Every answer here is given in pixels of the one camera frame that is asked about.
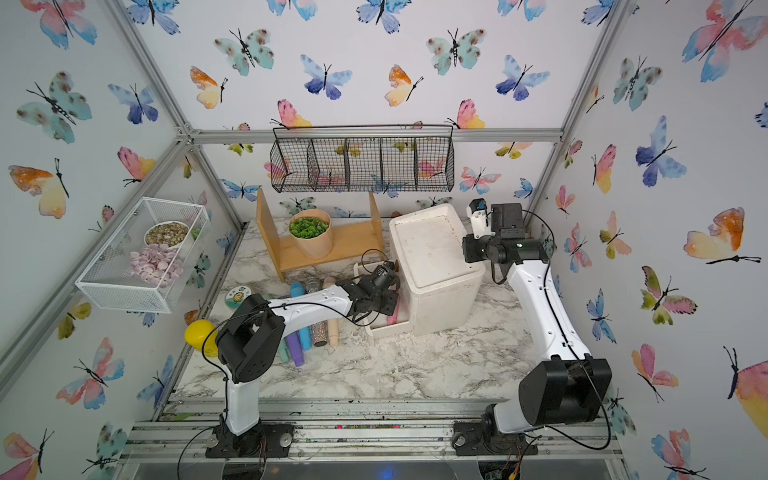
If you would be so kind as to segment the pink toy microphone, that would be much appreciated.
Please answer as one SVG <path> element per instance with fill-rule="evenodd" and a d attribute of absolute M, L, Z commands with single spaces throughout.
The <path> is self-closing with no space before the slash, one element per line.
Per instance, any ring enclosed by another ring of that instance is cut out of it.
<path fill-rule="evenodd" d="M 397 300 L 393 313 L 387 317 L 387 325 L 396 325 L 398 323 L 400 300 Z"/>

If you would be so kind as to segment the white bottom drawer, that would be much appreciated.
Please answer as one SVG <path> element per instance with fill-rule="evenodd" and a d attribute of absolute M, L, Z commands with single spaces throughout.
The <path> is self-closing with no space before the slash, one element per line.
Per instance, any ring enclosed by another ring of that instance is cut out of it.
<path fill-rule="evenodd" d="M 382 264 L 383 261 L 377 261 L 368 264 L 358 262 L 354 264 L 353 272 L 355 276 L 367 275 L 368 273 L 374 272 L 375 269 Z M 398 323 L 396 325 L 388 326 L 387 317 L 379 315 L 365 327 L 366 333 L 372 342 L 385 337 L 412 332 L 409 310 L 401 294 L 398 295 L 398 300 L 400 300 L 400 307 Z"/>

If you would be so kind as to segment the beige toy microphone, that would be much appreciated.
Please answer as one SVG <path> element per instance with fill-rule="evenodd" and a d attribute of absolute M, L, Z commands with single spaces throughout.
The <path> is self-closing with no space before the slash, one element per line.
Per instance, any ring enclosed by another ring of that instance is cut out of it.
<path fill-rule="evenodd" d="M 329 288 L 335 285 L 334 277 L 326 277 L 323 281 L 323 288 Z M 328 343 L 336 348 L 340 345 L 339 319 L 333 318 L 327 321 Z"/>

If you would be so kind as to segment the white plastic drawer unit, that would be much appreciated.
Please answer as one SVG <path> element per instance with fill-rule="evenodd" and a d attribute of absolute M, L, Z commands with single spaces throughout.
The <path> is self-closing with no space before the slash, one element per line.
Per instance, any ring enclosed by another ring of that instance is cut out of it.
<path fill-rule="evenodd" d="M 450 204 L 394 218 L 389 223 L 400 267 L 400 292 L 417 336 L 463 326 L 486 269 L 464 259 L 466 229 Z"/>

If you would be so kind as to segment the blue toy microphone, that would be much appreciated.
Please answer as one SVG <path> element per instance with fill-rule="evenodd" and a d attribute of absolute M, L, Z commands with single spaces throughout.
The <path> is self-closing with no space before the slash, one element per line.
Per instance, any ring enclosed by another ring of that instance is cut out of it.
<path fill-rule="evenodd" d="M 304 285 L 301 282 L 294 282 L 290 286 L 290 296 L 299 297 L 306 294 Z M 311 330 L 309 327 L 305 327 L 298 331 L 299 339 L 302 349 L 308 351 L 312 348 Z"/>

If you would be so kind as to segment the purple toy microphone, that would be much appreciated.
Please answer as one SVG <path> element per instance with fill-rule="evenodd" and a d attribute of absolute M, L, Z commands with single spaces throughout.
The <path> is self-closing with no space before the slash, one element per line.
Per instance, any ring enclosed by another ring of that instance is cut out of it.
<path fill-rule="evenodd" d="M 305 365 L 304 350 L 300 335 L 297 332 L 291 333 L 285 337 L 285 343 L 289 351 L 290 358 L 296 367 Z"/>

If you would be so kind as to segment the green toy microphone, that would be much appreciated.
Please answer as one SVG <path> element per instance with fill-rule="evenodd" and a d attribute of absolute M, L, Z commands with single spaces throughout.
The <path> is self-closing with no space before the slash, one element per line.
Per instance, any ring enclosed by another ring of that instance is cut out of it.
<path fill-rule="evenodd" d="M 282 363 L 291 361 L 290 351 L 284 339 L 281 339 L 278 345 L 277 355 Z"/>

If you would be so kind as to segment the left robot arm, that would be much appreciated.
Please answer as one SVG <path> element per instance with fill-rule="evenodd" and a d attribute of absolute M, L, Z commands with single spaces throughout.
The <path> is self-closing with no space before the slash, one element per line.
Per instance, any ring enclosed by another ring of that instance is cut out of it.
<path fill-rule="evenodd" d="M 216 334 L 219 362 L 226 375 L 223 424 L 241 436 L 260 421 L 259 379 L 272 366 L 280 342 L 304 328 L 333 319 L 366 326 L 394 313 L 399 277 L 385 261 L 369 273 L 287 300 L 247 297 Z"/>

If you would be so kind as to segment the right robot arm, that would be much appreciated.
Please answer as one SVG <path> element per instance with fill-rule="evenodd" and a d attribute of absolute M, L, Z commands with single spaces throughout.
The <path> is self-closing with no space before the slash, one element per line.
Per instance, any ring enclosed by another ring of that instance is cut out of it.
<path fill-rule="evenodd" d="M 526 316 L 537 365 L 505 402 L 485 413 L 494 434 L 523 434 L 595 420 L 612 381 L 605 359 L 594 357 L 576 333 L 551 277 L 542 241 L 528 238 L 519 203 L 488 204 L 479 198 L 467 213 L 472 232 L 462 240 L 465 261 L 488 262 L 494 283 L 512 288 Z"/>

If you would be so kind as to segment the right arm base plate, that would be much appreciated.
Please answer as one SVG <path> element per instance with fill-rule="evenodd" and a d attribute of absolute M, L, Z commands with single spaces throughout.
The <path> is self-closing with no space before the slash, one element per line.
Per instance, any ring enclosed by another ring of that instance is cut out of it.
<path fill-rule="evenodd" d="M 512 456 L 536 455 L 538 447 L 532 438 L 523 433 L 500 433 L 491 413 L 484 413 L 479 419 L 453 423 L 451 447 L 459 457 L 468 456 Z"/>

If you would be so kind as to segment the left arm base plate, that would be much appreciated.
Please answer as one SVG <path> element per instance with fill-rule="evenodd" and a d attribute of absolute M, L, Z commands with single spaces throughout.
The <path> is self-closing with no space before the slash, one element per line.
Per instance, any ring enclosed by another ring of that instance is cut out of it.
<path fill-rule="evenodd" d="M 206 441 L 205 457 L 210 459 L 287 458 L 293 443 L 292 424 L 259 421 L 241 435 L 235 435 L 223 419 Z"/>

